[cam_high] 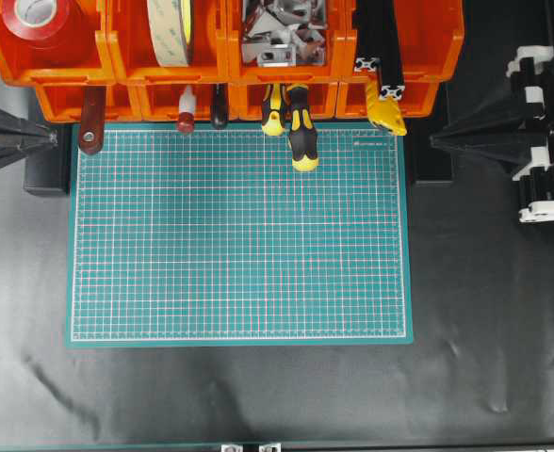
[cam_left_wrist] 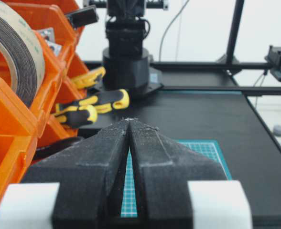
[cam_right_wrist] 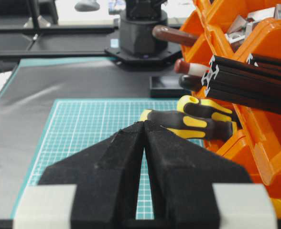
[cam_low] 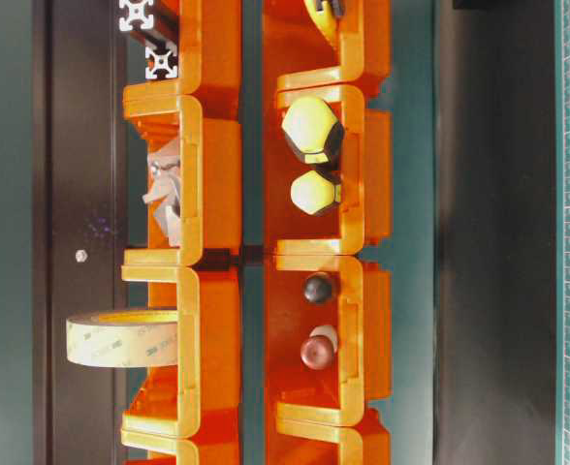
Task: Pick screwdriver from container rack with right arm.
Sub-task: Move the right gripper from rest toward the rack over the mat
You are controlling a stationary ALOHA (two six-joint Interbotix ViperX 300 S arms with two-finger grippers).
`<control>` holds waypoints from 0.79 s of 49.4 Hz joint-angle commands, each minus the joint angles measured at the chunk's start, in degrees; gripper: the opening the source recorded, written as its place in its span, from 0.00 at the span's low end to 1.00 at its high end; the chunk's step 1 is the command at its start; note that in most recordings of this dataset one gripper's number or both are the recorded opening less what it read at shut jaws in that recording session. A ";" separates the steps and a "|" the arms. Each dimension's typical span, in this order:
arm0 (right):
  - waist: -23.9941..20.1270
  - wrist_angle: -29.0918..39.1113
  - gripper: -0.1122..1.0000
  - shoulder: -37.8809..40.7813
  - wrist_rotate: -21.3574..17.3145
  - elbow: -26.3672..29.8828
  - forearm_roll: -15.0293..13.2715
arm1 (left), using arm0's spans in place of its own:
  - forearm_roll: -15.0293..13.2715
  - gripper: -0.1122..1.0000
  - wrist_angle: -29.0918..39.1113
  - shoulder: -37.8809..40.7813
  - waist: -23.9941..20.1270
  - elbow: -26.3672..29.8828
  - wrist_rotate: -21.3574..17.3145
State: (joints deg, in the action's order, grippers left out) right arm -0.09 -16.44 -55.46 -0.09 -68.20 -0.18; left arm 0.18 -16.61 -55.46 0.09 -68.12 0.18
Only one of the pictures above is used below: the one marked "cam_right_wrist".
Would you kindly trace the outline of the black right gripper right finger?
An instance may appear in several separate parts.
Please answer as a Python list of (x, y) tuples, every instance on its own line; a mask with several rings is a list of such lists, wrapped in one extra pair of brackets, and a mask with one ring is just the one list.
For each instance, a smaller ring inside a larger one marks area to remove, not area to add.
[(151, 121), (144, 132), (154, 217), (175, 229), (217, 229), (212, 184), (251, 183), (246, 169)]

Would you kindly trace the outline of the black left robot arm base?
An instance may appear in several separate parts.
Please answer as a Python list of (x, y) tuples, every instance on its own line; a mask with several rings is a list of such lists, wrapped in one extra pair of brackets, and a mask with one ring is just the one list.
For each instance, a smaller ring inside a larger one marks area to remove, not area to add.
[(119, 45), (105, 52), (132, 64), (173, 62), (181, 57), (178, 44), (156, 39), (152, 30), (168, 25), (167, 13), (161, 9), (163, 0), (127, 0), (120, 13)]

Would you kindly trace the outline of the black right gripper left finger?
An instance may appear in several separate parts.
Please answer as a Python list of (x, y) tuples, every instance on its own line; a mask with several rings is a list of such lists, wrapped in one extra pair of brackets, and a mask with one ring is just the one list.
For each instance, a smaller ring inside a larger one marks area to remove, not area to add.
[(136, 122), (44, 170), (40, 185), (77, 185), (73, 229), (118, 229), (135, 218), (143, 127), (143, 122)]

